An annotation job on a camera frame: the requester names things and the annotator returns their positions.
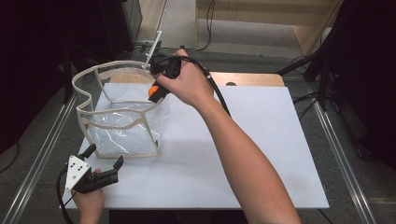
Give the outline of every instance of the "white table surface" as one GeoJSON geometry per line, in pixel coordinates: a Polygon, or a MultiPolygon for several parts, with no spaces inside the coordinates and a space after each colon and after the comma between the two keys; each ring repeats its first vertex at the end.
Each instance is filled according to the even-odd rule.
{"type": "MultiPolygon", "coordinates": [[[[296,208],[328,208],[289,90],[220,86],[233,119],[275,166],[296,208]]],[[[106,208],[238,209],[219,155],[199,114],[173,94],[159,157],[125,159],[119,183],[104,188],[106,208]]],[[[88,146],[84,140],[80,152],[88,146]]],[[[116,159],[86,160],[112,169],[116,159]]],[[[64,195],[64,202],[70,193],[64,195]]],[[[71,201],[67,208],[76,208],[71,201]]]]}

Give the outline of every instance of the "wire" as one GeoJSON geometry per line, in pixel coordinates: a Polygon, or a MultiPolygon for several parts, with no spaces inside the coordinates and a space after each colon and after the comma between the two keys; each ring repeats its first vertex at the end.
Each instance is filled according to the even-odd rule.
{"type": "Polygon", "coordinates": [[[193,64],[197,65],[199,67],[199,69],[203,72],[204,76],[206,76],[206,78],[208,79],[208,81],[209,81],[210,85],[212,86],[213,90],[215,91],[216,95],[219,97],[219,101],[220,101],[222,107],[227,112],[227,114],[231,116],[230,111],[227,107],[227,104],[225,103],[225,100],[219,90],[218,85],[216,84],[215,80],[213,79],[213,77],[210,75],[209,71],[206,68],[204,68],[200,63],[198,63],[198,61],[194,60],[193,58],[188,57],[188,56],[182,56],[182,55],[171,55],[168,57],[164,57],[161,60],[159,60],[157,62],[157,64],[161,64],[165,61],[170,61],[172,59],[180,59],[182,61],[185,61],[188,63],[193,63],[193,64]]]}
{"type": "Polygon", "coordinates": [[[323,211],[321,209],[318,210],[329,221],[329,223],[332,224],[332,221],[323,213],[323,211]]]}
{"type": "Polygon", "coordinates": [[[298,120],[301,120],[301,119],[303,118],[303,116],[305,115],[305,113],[309,110],[309,108],[311,108],[312,105],[314,105],[317,101],[318,101],[318,100],[315,99],[314,101],[311,102],[311,104],[310,104],[306,109],[304,109],[303,111],[301,111],[300,113],[298,113],[297,115],[301,115],[301,116],[298,118],[298,120]]]}
{"type": "Polygon", "coordinates": [[[122,60],[122,61],[130,60],[131,55],[139,50],[144,50],[144,48],[143,47],[134,48],[131,52],[128,52],[128,53],[120,56],[119,60],[122,60]]]}
{"type": "Polygon", "coordinates": [[[209,8],[207,9],[207,12],[206,12],[206,28],[207,28],[209,37],[207,38],[206,45],[203,48],[198,49],[197,51],[206,49],[212,43],[212,22],[213,22],[213,12],[215,11],[215,3],[216,3],[215,0],[210,1],[209,8]]]}
{"type": "Polygon", "coordinates": [[[328,82],[327,82],[327,86],[326,86],[327,90],[326,91],[329,91],[327,94],[330,94],[330,97],[329,97],[330,98],[330,105],[332,106],[332,108],[335,109],[335,111],[338,112],[339,111],[339,107],[338,107],[338,105],[336,103],[336,100],[335,100],[335,96],[337,94],[337,91],[336,91],[336,89],[334,87],[335,79],[336,79],[335,74],[330,72],[330,74],[328,76],[328,82]]]}
{"type": "Polygon", "coordinates": [[[17,142],[16,145],[17,145],[17,152],[16,152],[14,158],[12,159],[12,161],[6,167],[4,167],[3,169],[0,170],[0,174],[2,174],[9,167],[11,167],[12,164],[14,164],[14,162],[17,160],[18,156],[20,155],[20,151],[21,151],[20,144],[17,142]]]}
{"type": "MultiPolygon", "coordinates": [[[[298,57],[295,57],[295,58],[293,58],[292,60],[291,60],[291,63],[290,64],[294,64],[294,61],[296,60],[296,59],[299,59],[299,58],[303,58],[307,63],[309,63],[309,61],[307,61],[305,58],[305,56],[298,56],[298,57]]],[[[297,69],[294,69],[293,70],[294,72],[296,72],[296,73],[298,73],[298,74],[300,74],[300,75],[303,75],[304,73],[302,73],[302,72],[299,72],[299,71],[297,71],[297,69]]]]}
{"type": "Polygon", "coordinates": [[[74,196],[76,195],[76,191],[74,192],[74,194],[69,198],[69,200],[67,200],[67,202],[64,204],[64,206],[67,206],[68,203],[70,203],[70,201],[72,201],[72,199],[74,198],[74,196]]]}
{"type": "Polygon", "coordinates": [[[61,205],[61,208],[62,208],[62,214],[64,215],[64,220],[66,221],[67,224],[73,224],[72,219],[67,214],[64,201],[62,200],[62,193],[61,193],[61,179],[62,179],[62,176],[67,172],[67,166],[68,165],[66,164],[66,166],[62,169],[62,171],[58,175],[58,179],[56,181],[56,194],[58,196],[59,204],[61,205]]]}
{"type": "Polygon", "coordinates": [[[233,13],[231,13],[231,0],[228,0],[228,14],[230,14],[231,18],[235,19],[236,16],[238,16],[238,5],[239,5],[239,0],[236,0],[236,11],[235,11],[235,15],[233,15],[233,13]]]}
{"type": "Polygon", "coordinates": [[[295,104],[297,104],[297,103],[299,103],[301,101],[304,101],[304,100],[307,100],[307,99],[311,99],[311,98],[316,98],[316,97],[318,97],[318,91],[313,91],[311,93],[308,93],[307,95],[295,98],[293,100],[293,104],[295,105],[295,104]]]}

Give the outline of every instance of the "clear plastic bag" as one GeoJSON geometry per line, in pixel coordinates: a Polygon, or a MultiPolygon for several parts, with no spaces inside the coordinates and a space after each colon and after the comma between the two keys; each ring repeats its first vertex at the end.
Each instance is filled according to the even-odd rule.
{"type": "Polygon", "coordinates": [[[100,158],[158,156],[169,102],[148,100],[155,81],[142,63],[122,61],[77,74],[73,86],[83,102],[78,122],[100,158]]]}

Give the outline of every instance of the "hand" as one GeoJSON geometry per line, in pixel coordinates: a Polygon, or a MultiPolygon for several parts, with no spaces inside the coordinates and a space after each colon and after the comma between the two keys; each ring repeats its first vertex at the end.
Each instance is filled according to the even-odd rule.
{"type": "MultiPolygon", "coordinates": [[[[175,55],[188,56],[184,49],[179,49],[175,55]]],[[[162,74],[154,75],[154,78],[182,102],[195,108],[205,105],[208,99],[214,99],[210,83],[193,63],[181,61],[180,75],[176,79],[162,74]]]]}
{"type": "MultiPolygon", "coordinates": [[[[96,169],[96,173],[102,173],[101,170],[96,169]]],[[[72,190],[73,200],[78,207],[80,214],[80,224],[86,223],[99,223],[100,216],[102,215],[103,208],[105,206],[105,194],[102,189],[97,189],[96,191],[81,194],[72,190]]]]}

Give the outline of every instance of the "person's left hand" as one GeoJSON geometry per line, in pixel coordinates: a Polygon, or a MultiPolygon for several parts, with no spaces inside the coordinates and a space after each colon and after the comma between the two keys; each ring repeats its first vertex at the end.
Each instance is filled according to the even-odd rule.
{"type": "MultiPolygon", "coordinates": [[[[101,170],[95,170],[96,173],[100,174],[101,170]]],[[[79,210],[80,224],[82,223],[99,223],[100,216],[102,215],[103,208],[105,206],[105,194],[102,189],[96,191],[81,194],[72,190],[73,200],[79,210]]]]}

